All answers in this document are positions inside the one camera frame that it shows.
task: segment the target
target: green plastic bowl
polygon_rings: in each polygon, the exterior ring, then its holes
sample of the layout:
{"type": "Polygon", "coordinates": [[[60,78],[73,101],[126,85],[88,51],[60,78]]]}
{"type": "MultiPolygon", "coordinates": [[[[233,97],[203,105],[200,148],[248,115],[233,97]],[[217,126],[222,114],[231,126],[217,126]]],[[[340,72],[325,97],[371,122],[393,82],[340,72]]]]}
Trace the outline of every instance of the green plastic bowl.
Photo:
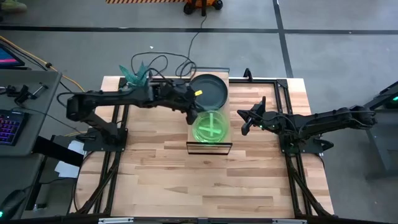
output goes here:
{"type": "Polygon", "coordinates": [[[217,111],[199,113],[192,125],[193,137],[198,142],[222,142],[227,132],[227,122],[217,111]]]}

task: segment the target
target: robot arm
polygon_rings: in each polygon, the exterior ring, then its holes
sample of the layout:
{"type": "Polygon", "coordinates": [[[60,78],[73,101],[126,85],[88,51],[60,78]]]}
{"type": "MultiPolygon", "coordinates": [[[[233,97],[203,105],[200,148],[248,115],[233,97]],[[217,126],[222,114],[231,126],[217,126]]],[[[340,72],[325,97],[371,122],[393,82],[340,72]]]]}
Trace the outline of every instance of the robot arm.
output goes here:
{"type": "Polygon", "coordinates": [[[289,136],[292,143],[309,139],[311,136],[345,128],[369,129],[376,124],[375,112],[362,106],[340,108],[324,113],[302,116],[266,112],[266,97],[250,110],[238,110],[245,123],[242,134],[247,135],[251,126],[258,126],[275,134],[289,136]]]}
{"type": "Polygon", "coordinates": [[[68,99],[67,118],[85,122],[105,136],[116,138],[118,128],[94,113],[97,106],[135,105],[139,108],[164,106],[187,114],[187,123],[197,117],[195,92],[183,80],[167,80],[165,83],[149,83],[131,86],[128,91],[89,91],[77,93],[68,99]]]}

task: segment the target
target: wooden tabletop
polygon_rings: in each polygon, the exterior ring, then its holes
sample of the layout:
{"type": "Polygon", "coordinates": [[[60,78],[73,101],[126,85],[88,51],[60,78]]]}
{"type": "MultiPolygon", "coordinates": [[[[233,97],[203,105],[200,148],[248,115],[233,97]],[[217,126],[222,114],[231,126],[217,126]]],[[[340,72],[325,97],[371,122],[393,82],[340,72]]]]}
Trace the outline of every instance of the wooden tabletop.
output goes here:
{"type": "MultiPolygon", "coordinates": [[[[310,114],[303,79],[287,80],[293,112],[310,114]]],[[[114,91],[118,83],[119,77],[104,77],[101,89],[114,91]]],[[[266,110],[276,111],[272,85],[229,85],[233,147],[228,156],[188,155],[184,114],[162,107],[130,106],[129,137],[119,166],[112,216],[293,218],[278,136],[256,128],[247,136],[241,134],[243,120],[236,111],[250,109],[262,96],[267,97],[266,110]]],[[[111,121],[113,108],[100,107],[96,113],[111,121]]],[[[82,167],[78,206],[97,187],[103,156],[103,152],[92,154],[82,167]]],[[[333,213],[321,160],[309,154],[302,157],[308,188],[333,213]]],[[[304,211],[301,192],[298,194],[304,211]]]]}

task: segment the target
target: keyboard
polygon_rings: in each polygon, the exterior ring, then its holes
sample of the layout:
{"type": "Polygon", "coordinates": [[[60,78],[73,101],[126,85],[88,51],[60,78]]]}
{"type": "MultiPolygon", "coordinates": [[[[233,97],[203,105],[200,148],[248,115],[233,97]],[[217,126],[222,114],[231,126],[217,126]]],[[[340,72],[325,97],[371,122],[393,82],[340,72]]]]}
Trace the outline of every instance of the keyboard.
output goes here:
{"type": "Polygon", "coordinates": [[[28,117],[28,113],[0,110],[0,145],[15,146],[28,117]]]}

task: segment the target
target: white paper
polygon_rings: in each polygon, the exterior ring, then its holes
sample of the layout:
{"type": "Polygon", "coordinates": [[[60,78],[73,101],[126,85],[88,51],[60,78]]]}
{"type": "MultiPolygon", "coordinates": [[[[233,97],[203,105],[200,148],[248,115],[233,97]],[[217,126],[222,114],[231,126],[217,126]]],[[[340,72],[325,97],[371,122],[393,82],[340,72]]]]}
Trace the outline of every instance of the white paper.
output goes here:
{"type": "MultiPolygon", "coordinates": [[[[69,144],[68,149],[84,155],[85,151],[83,151],[83,146],[84,143],[82,142],[72,141],[69,144]]],[[[55,171],[59,173],[59,177],[77,178],[79,167],[60,161],[55,167],[55,171]]]]}

